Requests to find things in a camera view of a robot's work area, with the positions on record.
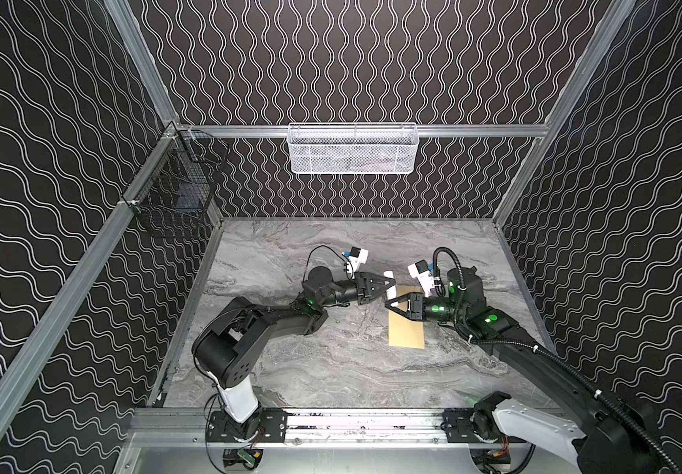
black cable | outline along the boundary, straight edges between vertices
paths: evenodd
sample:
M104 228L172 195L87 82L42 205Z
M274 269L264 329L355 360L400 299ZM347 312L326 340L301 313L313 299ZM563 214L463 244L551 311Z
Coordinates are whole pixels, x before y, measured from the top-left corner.
M345 261L348 263L348 268L351 268L351 260L349 260L348 257L346 257L346 255L344 255L343 257L341 257L341 256L338 254L338 252L336 252L335 250L331 249L331 248L328 247L327 245L318 245L318 246L316 246L315 248L313 248L313 249L309 252L309 255L307 255L307 263L304 264L304 276L301 277L301 281L305 281L305 280L307 279L307 269L309 268L309 259L312 258L312 252L316 251L316 250L319 249L320 247L325 247L327 250L330 250L331 252L335 253L336 256L337 256L339 259L341 259L342 261L345 260ZM348 272L346 271L346 266L344 266L343 273L344 273L344 275L346 275L346 279L347 279L347 280L351 280L351 277L349 276Z
M436 281L438 281L438 284L436 285L436 294L440 297L444 297L446 296L446 289L441 282L441 270L438 268L438 254L441 252L447 253L451 257L451 260L454 261L454 267L456 267L457 273L459 274L459 286L462 288L464 288L464 275L462 274L462 265L460 265L457 254L454 253L453 250L448 247L439 247L433 251L433 276L436 277Z
M632 429L633 432L635 432L639 436L639 438L641 438L643 441L646 441L649 444L649 446L651 446L652 449L655 450L657 456L659 456L659 458L662 460L665 467L670 469L673 472L673 474L682 473L682 470L680 470L677 464L675 464L675 461L673 461L670 458L670 456L665 452L665 450L659 444L659 441L652 438L652 436L641 425L639 425L636 420L631 418L630 415L628 415L625 412L625 410L620 408L617 402L611 400L604 392L594 387L594 385L591 383L591 380L589 380L585 375L578 372L572 365L566 363L563 360L563 358L561 358L559 355L553 354L541 346L532 345L523 340L515 339L470 340L469 337L465 337L464 339L467 339L468 342L470 342L471 344L475 344L478 346L485 346L490 344L506 344L521 346L527 349L531 349L534 353L541 354L542 356L551 360L555 364L559 365L565 372L572 375L573 378L575 378L575 380L580 382L581 385L593 395L594 400L597 400L599 403L604 405L604 407L611 412L615 419L619 420L621 423L624 423L628 428Z
M511 471L507 472L507 474L520 474L520 472L523 472L525 468L528 467L528 463L530 463L530 458L533 457L534 451L535 444L531 443L530 449L528 450L528 454L525 455L525 459L523 460L523 462L520 463L520 465L517 466L515 469L512 469Z
M219 393L214 393L211 397L209 397L209 400L207 400L206 403L203 404L203 411L204 411L204 433L203 433L203 447L207 451L207 457L209 458L209 463L212 465L214 469L217 469L217 472L220 472L220 474L228 474L227 472L223 471L217 465L214 463L214 460L212 459L212 455L209 454L209 442L207 441L207 429L206 426L209 425L209 420L212 417L212 410L214 408L214 403L212 403L212 407L209 409L209 412L207 413L207 405L211 401L214 400L220 400L220 394Z
M464 292L466 290L466 287L464 286L464 271L462 270L462 265L459 262L459 258L457 258L457 254L448 247L438 247L433 251L433 276L438 277L436 294L438 294L440 297L444 297L446 295L446 289L441 282L441 270L438 268L438 254L441 252L444 252L451 257L451 260L454 262L454 267L457 269L457 274L459 275L459 286L457 288L459 288L460 291L459 297L457 298L457 303L454 305L454 314L451 318L451 323L454 327L454 330L457 331L457 334L459 334L460 337L467 339L468 335L466 335L459 327L459 310L462 307L462 299L464 298Z

black wavy patterned wall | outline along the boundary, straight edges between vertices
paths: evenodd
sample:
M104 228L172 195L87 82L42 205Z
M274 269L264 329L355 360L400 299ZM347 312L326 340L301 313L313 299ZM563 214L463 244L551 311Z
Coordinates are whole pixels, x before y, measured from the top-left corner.
M0 376L162 128L102 2L0 2Z
M682 467L682 0L642 0L505 226L558 352Z
M608 0L131 0L184 123L544 121Z
M113 470L207 247L131 224L0 443L0 472Z
M491 218L531 143L422 139L409 175L296 175L284 139L240 139L214 197L238 217Z

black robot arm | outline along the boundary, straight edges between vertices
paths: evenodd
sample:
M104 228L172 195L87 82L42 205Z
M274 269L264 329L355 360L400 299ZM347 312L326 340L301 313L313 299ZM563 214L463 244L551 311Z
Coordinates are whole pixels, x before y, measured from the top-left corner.
M285 335L310 335L328 318L326 307L365 305L396 284L392 278L356 271L351 280L333 281L327 267L315 267L304 290L287 306L268 307L236 297L196 338L194 359L222 388L241 383L267 341Z
M675 472L669 457L658 453L653 444L658 434L651 404L639 398L624 401L610 391L594 390L590 381L545 350L514 318L487 305L482 281L474 267L462 269L464 290L453 284L457 278L455 270L449 272L447 297L407 293L386 301L385 307L413 321L450 322L465 340L506 362L540 388L585 435L570 440L569 447L582 474L651 474L659 469L660 458L662 464ZM394 301L407 301L408 308L394 307ZM483 438L516 435L502 433L496 419L496 413L505 406L502 402L509 398L506 393L494 392L476 404L473 429L478 435Z

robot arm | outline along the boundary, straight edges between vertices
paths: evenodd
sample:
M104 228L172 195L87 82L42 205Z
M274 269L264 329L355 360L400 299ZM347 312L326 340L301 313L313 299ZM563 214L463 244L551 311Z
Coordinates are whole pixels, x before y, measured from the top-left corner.
M436 264L439 252L450 254L457 267L447 274L448 291ZM540 346L515 319L488 306L477 269L461 268L452 251L440 247L433 261L433 289L439 296L407 293L387 300L385 307L413 321L451 323L465 340L523 374L571 419L551 416L523 406L506 393L494 392L476 403L469 420L469 429L479 438L525 439L568 460L582 474L646 474L656 472L660 464L680 472L655 441L656 423L649 403L625 402L596 389L563 359ZM215 381L224 402L225 429L243 440L257 432L261 409L248 374L268 340L312 334L327 320L327 307L348 306L354 300L364 305L394 285L392 276L364 271L354 271L349 280L333 281L329 269L316 267L288 306L269 307L234 298L192 347L194 363ZM405 300L406 310L396 306Z
M256 431L260 407L248 374L267 341L285 335L310 335L328 318L325 308L365 305L385 294L396 280L355 271L350 280L333 281L327 267L315 267L302 282L304 290L289 305L269 307L236 297L196 338L194 363L216 383L230 430L248 439Z
M407 293L386 301L385 307L413 321L450 322L465 340L506 362L540 388L568 418L551 416L512 400L506 393L494 392L476 403L473 431L483 439L503 435L525 439L572 463L582 474L650 474L658 471L660 457L676 472L669 457L656 449L658 441L653 441L658 434L652 406L638 398L626 402L609 391L594 389L515 319L487 305L476 270L462 269L464 286L453 284L458 280L457 269L450 270L448 297ZM408 301L406 311L393 306L401 301Z

white object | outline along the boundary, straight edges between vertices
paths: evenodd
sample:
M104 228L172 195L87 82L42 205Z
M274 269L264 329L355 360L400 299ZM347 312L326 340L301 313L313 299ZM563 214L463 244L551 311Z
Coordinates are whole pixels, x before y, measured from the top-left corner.
M383 272L383 276L386 278L391 278L393 279L393 271L386 270ZM391 288L387 289L385 291L385 298L386 299L394 299L396 298L396 285L393 285ZM391 303L392 307L397 307L398 306L398 301L395 303Z
M360 249L358 247L352 247L350 252L346 252L346 258L348 258L351 263L351 268L348 268L348 263L346 264L346 272L349 276L353 275L356 270L359 269L359 265L367 263L367 254L369 252L366 249Z
M251 387L250 377L244 378L240 384L231 388L222 388L218 383L217 391L225 405L225 412L228 412L235 422L246 421L259 407L259 402L254 396L254 389Z
M493 411L498 431L517 436L556 454L577 468L574 439L585 438L575 422L535 410L510 398L496 405Z
M420 138L413 123L289 124L291 171L302 175L408 175Z
M423 289L423 293L425 293L425 298L428 298L431 292L436 288L436 281L433 279L430 269L426 267L425 271L418 270L417 263L413 263L407 267L407 270L409 270L409 274L412 278L416 278L420 281L420 286Z

